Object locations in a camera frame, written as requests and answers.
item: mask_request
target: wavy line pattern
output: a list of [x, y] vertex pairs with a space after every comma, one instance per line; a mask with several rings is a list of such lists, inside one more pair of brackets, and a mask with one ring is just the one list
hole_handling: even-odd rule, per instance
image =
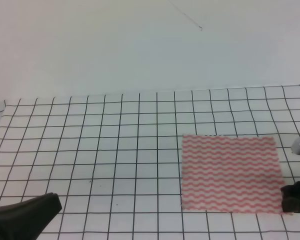
[[212, 165], [212, 166], [241, 166], [241, 167], [245, 167], [245, 166], [254, 166], [254, 167], [272, 167], [272, 168], [276, 168], [278, 166], [278, 164], [275, 164], [275, 163], [272, 163], [272, 162], [268, 162], [268, 163], [264, 163], [264, 162], [242, 162], [241, 160], [239, 159], [236, 159], [236, 158], [232, 158], [232, 159], [228, 159], [229, 161], [227, 160], [220, 160], [218, 157], [214, 158], [214, 161], [209, 161], [209, 160], [212, 160], [211, 158], [207, 158], [207, 161], [194, 161], [192, 159], [188, 160], [187, 157], [184, 157], [183, 159], [186, 159], [186, 160], [183, 160], [183, 163], [184, 164], [192, 164], [192, 165], [195, 165], [195, 166], [206, 166], [206, 165]]
[[186, 160], [191, 160], [191, 161], [194, 161], [194, 160], [214, 160], [214, 161], [226, 161], [226, 160], [229, 160], [229, 161], [253, 161], [253, 162], [256, 162], [256, 161], [267, 161], [268, 164], [271, 163], [271, 161], [273, 162], [278, 162], [278, 159], [274, 158], [274, 157], [256, 157], [256, 156], [247, 156], [247, 157], [241, 157], [241, 156], [235, 156], [235, 157], [232, 157], [232, 156], [202, 156], [202, 155], [194, 155], [194, 154], [190, 154], [190, 155], [185, 155], [183, 153], [183, 156], [182, 156], [183, 159], [186, 159]]
[[269, 188], [271, 185], [277, 185], [277, 184], [285, 184], [283, 180], [278, 179], [261, 179], [256, 181], [251, 181], [250, 179], [231, 179], [231, 182], [225, 181], [223, 178], [215, 178], [215, 177], [193, 177], [193, 176], [187, 176], [183, 177], [182, 179], [183, 186], [195, 186], [195, 187], [204, 187], [204, 188], [217, 188], [217, 187], [236, 187], [238, 189], [253, 189], [259, 186], [260, 184], [264, 184], [264, 186], [268, 186]]
[[187, 147], [184, 148], [184, 150], [182, 150], [183, 153], [188, 154], [205, 154], [205, 155], [231, 155], [231, 156], [236, 156], [236, 155], [240, 155], [240, 156], [245, 156], [247, 154], [252, 155], [252, 156], [263, 156], [263, 157], [267, 157], [267, 156], [277, 156], [277, 153], [275, 152], [267, 152], [267, 153], [263, 153], [263, 152], [240, 152], [238, 151], [239, 149], [237, 149], [236, 151], [202, 151], [202, 150], [192, 150], [191, 147]]
[[[192, 149], [200, 149], [200, 150], [232, 150], [232, 151], [238, 151], [238, 147], [230, 147], [230, 146], [220, 146], [220, 147], [213, 147], [213, 146], [203, 146], [203, 145], [195, 145], [195, 144], [184, 144], [184, 148], [192, 148]], [[245, 147], [240, 148], [240, 151], [276, 151], [273, 147]]]
[[201, 166], [201, 165], [189, 165], [189, 166], [184, 166], [183, 169], [185, 170], [203, 170], [203, 171], [263, 171], [265, 173], [281, 173], [280, 169], [266, 169], [264, 167], [254, 167], [254, 166], [247, 166], [247, 167], [224, 167], [224, 166]]
[[249, 143], [244, 143], [244, 142], [237, 142], [237, 143], [233, 143], [230, 141], [201, 141], [201, 140], [197, 140], [197, 141], [193, 141], [193, 140], [184, 140], [183, 144], [204, 144], [204, 145], [214, 145], [216, 143], [222, 144], [222, 146], [227, 146], [228, 148], [232, 147], [232, 146], [236, 146], [237, 148], [241, 148], [241, 147], [265, 147], [265, 146], [275, 146], [276, 144], [274, 143], [258, 143], [258, 142], [249, 142]]
[[284, 183], [273, 137], [183, 136], [185, 210], [280, 214]]

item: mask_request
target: white wall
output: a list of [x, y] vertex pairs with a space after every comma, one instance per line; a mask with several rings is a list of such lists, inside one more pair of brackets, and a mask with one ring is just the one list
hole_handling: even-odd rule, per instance
[[300, 0], [170, 1], [0, 0], [0, 100], [300, 84]]

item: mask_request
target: white grid surface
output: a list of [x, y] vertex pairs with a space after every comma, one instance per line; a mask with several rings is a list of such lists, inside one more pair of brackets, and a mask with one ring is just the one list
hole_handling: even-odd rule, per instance
[[183, 134], [273, 136], [300, 181], [300, 86], [6, 101], [0, 206], [59, 194], [40, 240], [300, 240], [300, 214], [183, 212]]

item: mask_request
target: grid paper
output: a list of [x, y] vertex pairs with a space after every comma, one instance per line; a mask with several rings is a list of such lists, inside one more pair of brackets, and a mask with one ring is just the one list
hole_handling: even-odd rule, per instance
[[300, 214], [183, 212], [183, 134], [273, 136], [300, 181], [300, 86], [6, 101], [0, 206], [54, 192], [40, 240], [300, 240]]

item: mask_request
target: pink wavy striped cloth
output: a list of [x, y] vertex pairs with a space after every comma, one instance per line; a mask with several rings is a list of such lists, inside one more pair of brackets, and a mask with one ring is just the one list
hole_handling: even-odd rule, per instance
[[281, 214], [284, 184], [273, 137], [183, 136], [184, 210]]

